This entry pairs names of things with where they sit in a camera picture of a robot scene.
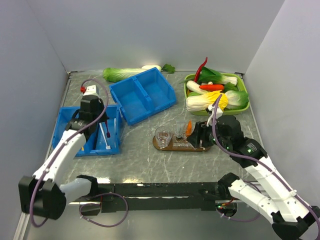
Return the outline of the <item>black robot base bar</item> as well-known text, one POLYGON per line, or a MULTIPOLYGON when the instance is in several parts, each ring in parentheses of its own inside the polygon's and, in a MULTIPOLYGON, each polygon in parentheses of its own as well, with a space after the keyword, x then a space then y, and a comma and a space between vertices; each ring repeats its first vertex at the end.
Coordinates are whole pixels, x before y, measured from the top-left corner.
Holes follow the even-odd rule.
POLYGON ((232 199, 218 182, 100 183, 98 193, 122 196, 129 211, 215 211, 218 204, 232 199))

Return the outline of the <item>clear faceted plastic cup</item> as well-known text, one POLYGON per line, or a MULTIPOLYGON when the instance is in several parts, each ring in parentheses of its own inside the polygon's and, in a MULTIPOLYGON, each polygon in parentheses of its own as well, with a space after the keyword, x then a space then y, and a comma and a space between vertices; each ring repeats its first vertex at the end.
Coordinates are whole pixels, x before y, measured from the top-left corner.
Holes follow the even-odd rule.
POLYGON ((173 136, 173 130, 169 126, 160 126, 155 130, 155 140, 160 149, 166 148, 173 136))

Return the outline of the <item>clear plastic tray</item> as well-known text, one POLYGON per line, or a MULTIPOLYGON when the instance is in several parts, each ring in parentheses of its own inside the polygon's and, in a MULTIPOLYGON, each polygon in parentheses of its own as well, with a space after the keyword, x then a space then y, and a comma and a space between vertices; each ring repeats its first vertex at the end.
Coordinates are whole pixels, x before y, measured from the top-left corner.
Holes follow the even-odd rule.
POLYGON ((172 148, 176 150, 190 150, 193 151, 195 148, 191 143, 187 141, 187 136, 185 133, 183 134, 173 134, 172 135, 172 148))

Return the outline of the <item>orange toothpaste tube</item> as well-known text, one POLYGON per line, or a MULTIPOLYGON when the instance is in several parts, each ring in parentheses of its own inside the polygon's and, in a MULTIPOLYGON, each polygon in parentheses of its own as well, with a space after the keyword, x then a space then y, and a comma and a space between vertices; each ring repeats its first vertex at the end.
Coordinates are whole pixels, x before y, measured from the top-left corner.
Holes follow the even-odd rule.
POLYGON ((185 135, 188 137, 192 134, 192 132, 193 132, 193 124, 192 124, 192 121, 189 120, 186 126, 185 135))

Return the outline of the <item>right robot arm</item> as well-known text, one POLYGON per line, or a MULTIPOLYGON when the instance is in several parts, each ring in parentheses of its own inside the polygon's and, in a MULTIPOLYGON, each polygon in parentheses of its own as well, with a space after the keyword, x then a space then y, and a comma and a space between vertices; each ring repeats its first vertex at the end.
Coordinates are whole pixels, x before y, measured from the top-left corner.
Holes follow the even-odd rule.
POLYGON ((298 240, 313 224, 320 223, 320 209, 301 199, 280 175, 265 149, 254 139, 244 136, 240 122, 232 115, 195 124, 187 141, 195 148, 217 145, 245 169, 266 192, 247 185, 233 173, 219 180, 218 193, 223 199, 241 200, 272 225, 282 240, 298 240))

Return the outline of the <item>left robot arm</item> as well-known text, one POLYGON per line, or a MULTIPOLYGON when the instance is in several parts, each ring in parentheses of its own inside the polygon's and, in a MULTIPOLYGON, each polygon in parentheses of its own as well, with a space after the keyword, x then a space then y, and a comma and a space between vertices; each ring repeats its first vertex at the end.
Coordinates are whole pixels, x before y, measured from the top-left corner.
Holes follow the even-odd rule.
POLYGON ((99 195, 98 180, 93 176, 80 175, 71 183, 61 185, 67 164, 93 135, 99 123, 108 120, 106 106, 96 94, 84 95, 80 108, 67 123, 62 137, 43 165, 32 175, 23 176, 18 183, 21 209, 34 217, 57 220, 66 205, 84 197, 95 200, 99 195))

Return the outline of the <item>red toothbrush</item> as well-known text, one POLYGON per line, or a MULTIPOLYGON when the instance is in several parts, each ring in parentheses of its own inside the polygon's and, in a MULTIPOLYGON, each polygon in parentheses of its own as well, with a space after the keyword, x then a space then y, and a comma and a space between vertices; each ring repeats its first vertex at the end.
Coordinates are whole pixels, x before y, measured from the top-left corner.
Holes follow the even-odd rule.
POLYGON ((109 127, 108 127, 108 121, 106 120, 104 123, 105 123, 105 127, 106 127, 106 137, 110 138, 111 135, 110 135, 109 127))

